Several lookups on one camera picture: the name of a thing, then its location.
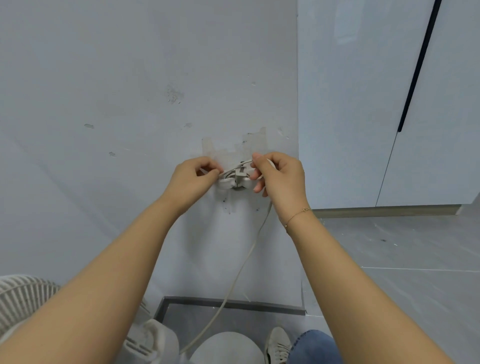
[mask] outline thin chain bracelet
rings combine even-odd
[[[283,226],[285,228],[285,230],[287,230],[287,225],[290,222],[290,220],[292,220],[298,214],[301,214],[302,212],[307,212],[307,211],[310,211],[310,209],[307,208],[307,207],[304,207],[302,211],[297,212],[295,215],[293,215],[291,218],[289,218],[288,221],[286,222],[286,224]]]

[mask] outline blue denim jeans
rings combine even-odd
[[[295,341],[287,364],[342,364],[333,338],[318,330],[309,330]]]

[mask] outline white sneaker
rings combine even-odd
[[[276,327],[268,335],[265,344],[265,364],[286,363],[292,343],[284,329]]]

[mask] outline person's right arm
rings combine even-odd
[[[268,159],[273,161],[274,169]],[[453,363],[329,234],[309,208],[303,167],[283,153],[255,153],[251,176],[270,196],[297,248],[313,293],[346,363]]]

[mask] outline cabinet handle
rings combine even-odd
[[[432,36],[433,26],[435,25],[435,20],[437,19],[438,10],[440,9],[441,3],[442,0],[435,0],[435,3],[433,4],[432,13],[430,14],[430,19],[427,25],[427,31],[425,32],[425,37],[423,38],[419,59],[417,61],[417,66],[415,67],[415,72],[413,73],[412,77],[412,83],[410,84],[410,89],[408,89],[407,100],[405,101],[405,106],[403,107],[402,117],[400,118],[400,124],[398,125],[397,133],[401,132],[403,129],[403,124],[405,123],[405,118],[407,117],[408,107],[410,106],[413,91],[415,90],[415,86],[417,85],[421,65],[423,64],[425,53],[427,53],[428,43],[430,42],[430,37]]]

